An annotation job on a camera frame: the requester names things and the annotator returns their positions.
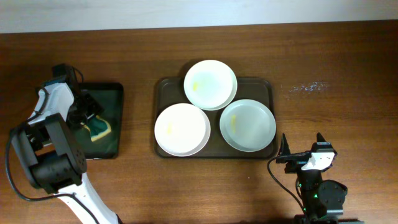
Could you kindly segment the green yellow sponge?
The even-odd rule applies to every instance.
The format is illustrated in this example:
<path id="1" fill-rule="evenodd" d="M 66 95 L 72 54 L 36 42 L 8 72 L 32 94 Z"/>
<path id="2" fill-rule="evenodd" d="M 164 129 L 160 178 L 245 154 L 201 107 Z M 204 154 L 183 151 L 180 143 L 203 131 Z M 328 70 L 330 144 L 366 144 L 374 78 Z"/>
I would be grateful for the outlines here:
<path id="1" fill-rule="evenodd" d="M 95 142 L 106 135 L 108 135 L 112 129 L 111 125 L 99 115 L 90 118 L 86 123 L 81 123 L 83 127 L 89 131 L 90 140 Z"/>

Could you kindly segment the white plate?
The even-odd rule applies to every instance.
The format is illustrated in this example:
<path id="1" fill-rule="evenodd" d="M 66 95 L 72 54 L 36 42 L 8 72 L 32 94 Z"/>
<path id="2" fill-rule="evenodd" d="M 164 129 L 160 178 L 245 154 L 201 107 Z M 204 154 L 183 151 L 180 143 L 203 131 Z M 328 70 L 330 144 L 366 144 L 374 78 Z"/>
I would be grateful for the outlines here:
<path id="1" fill-rule="evenodd" d="M 177 103 L 164 109 L 154 126 L 157 144 L 166 153 L 177 157 L 188 157 L 201 151 L 210 134 L 210 120 L 205 112 L 188 103 Z"/>
<path id="2" fill-rule="evenodd" d="M 230 104 L 238 89 L 233 70 L 218 60 L 203 60 L 186 73 L 183 90 L 189 102 L 207 111 Z"/>

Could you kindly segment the white plate top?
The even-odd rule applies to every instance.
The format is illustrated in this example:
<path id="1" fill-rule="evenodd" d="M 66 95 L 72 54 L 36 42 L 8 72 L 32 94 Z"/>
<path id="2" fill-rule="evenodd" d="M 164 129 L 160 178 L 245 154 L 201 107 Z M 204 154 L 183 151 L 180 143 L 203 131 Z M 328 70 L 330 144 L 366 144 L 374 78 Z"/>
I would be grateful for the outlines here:
<path id="1" fill-rule="evenodd" d="M 218 60 L 203 60 L 186 73 L 183 90 L 189 102 L 207 111 L 230 104 L 238 89 L 233 70 Z"/>

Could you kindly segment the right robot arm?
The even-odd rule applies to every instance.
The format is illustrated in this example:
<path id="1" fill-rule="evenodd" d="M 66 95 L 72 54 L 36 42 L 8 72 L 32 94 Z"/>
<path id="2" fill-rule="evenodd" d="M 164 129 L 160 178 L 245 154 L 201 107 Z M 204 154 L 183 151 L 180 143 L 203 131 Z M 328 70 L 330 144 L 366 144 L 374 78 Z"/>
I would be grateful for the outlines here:
<path id="1" fill-rule="evenodd" d="M 282 135 L 278 155 L 273 160 L 285 164 L 286 174 L 297 174 L 297 195 L 293 198 L 303 213 L 294 216 L 293 223 L 361 223 L 358 219 L 339 219 L 348 194 L 347 186 L 322 179 L 322 173 L 332 167 L 337 155 L 332 144 L 320 133 L 311 150 L 298 153 L 291 153 L 286 136 Z"/>

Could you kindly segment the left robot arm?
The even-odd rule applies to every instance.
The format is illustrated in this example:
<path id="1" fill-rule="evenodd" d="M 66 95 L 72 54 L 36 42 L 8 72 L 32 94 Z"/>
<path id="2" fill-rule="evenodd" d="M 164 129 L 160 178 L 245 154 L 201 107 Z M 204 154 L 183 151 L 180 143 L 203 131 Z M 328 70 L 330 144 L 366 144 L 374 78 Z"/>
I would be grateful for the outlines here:
<path id="1" fill-rule="evenodd" d="M 119 83 L 49 81 L 32 115 L 10 132 L 30 185 L 59 198 L 82 223 L 120 223 L 92 186 L 87 162 L 119 154 L 124 89 Z"/>

